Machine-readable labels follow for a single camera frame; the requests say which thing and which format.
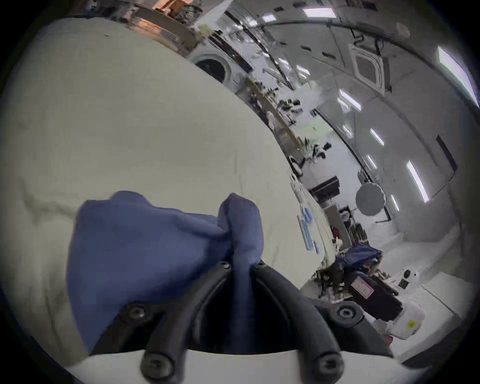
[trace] desk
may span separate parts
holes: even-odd
[[[263,109],[272,112],[275,120],[277,121],[277,126],[275,127],[275,135],[278,144],[282,148],[285,156],[290,155],[291,152],[299,152],[300,155],[305,156],[301,141],[295,136],[287,123],[285,123],[285,120],[283,120],[283,117],[272,105],[270,100],[268,100],[262,94],[262,91],[257,87],[257,84],[255,84],[255,82],[251,78],[247,77],[245,79],[245,87],[250,88],[250,90],[257,97],[258,101],[262,105]]]

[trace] ceiling air conditioner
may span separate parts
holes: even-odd
[[[390,91],[390,70],[387,58],[353,44],[348,45],[348,50],[353,61],[355,76],[385,96],[385,91]]]

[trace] ceiling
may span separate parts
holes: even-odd
[[[318,7],[322,1],[305,3],[307,7]],[[231,8],[240,19],[258,20],[259,25],[252,30],[264,32],[263,41],[268,43],[269,52],[275,59],[282,58],[293,69],[300,65],[310,72],[305,80],[295,70],[288,71],[280,64],[287,77],[295,82],[315,80],[321,93],[317,109],[364,165],[368,165],[366,155],[375,159],[378,169],[370,169],[371,176],[387,195],[394,194],[401,201],[400,212],[389,207],[399,230],[412,241],[438,240],[459,219],[467,220],[471,211],[471,202],[466,199],[466,178],[471,164],[465,153],[471,151],[468,143],[480,132],[480,119],[477,108],[468,102],[456,80],[437,70],[440,65],[436,61],[440,45],[446,47],[467,70],[460,54],[463,48],[435,18],[425,19],[424,9],[389,0],[375,0],[366,5],[356,0],[349,0],[349,3],[359,7],[347,6],[345,0],[324,0],[323,6],[333,7],[336,23],[374,31],[418,53],[413,56],[394,44],[379,41],[381,56],[388,59],[390,67],[392,90],[385,96],[355,77],[348,51],[348,44],[355,41],[352,32],[356,37],[360,35],[355,28],[352,31],[325,23],[278,24],[308,20],[302,8],[294,8],[293,1],[235,0]],[[261,16],[268,13],[275,15],[276,22],[263,23]],[[405,37],[404,31],[400,34],[397,22],[407,27],[409,38]],[[365,35],[360,46],[374,50],[374,39]],[[339,89],[359,101],[362,111],[354,108],[342,110],[337,102]],[[353,131],[352,138],[345,136],[341,129],[343,124]],[[384,146],[373,138],[370,132],[373,127],[383,139]],[[455,177],[452,177],[451,166],[436,141],[438,135],[459,165]],[[406,169],[408,160],[415,163],[425,189],[432,197],[427,204],[412,185]]]

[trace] black cable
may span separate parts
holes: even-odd
[[[332,31],[332,28],[328,27],[328,30],[329,30],[330,33],[332,34],[333,41],[335,41],[336,48],[338,49],[338,53],[340,54],[340,58],[342,59],[343,67],[345,68],[345,61],[343,60],[342,51],[340,50],[340,47],[338,46],[338,43],[337,43],[337,41],[336,41],[335,35],[334,35],[333,31]]]

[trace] white bed sheet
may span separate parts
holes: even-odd
[[[266,263],[300,288],[320,264],[299,229],[290,169],[233,93],[157,42],[101,18],[46,27],[0,104],[0,270],[24,329],[60,364],[85,357],[65,291],[75,212],[133,190],[217,214],[259,207]]]

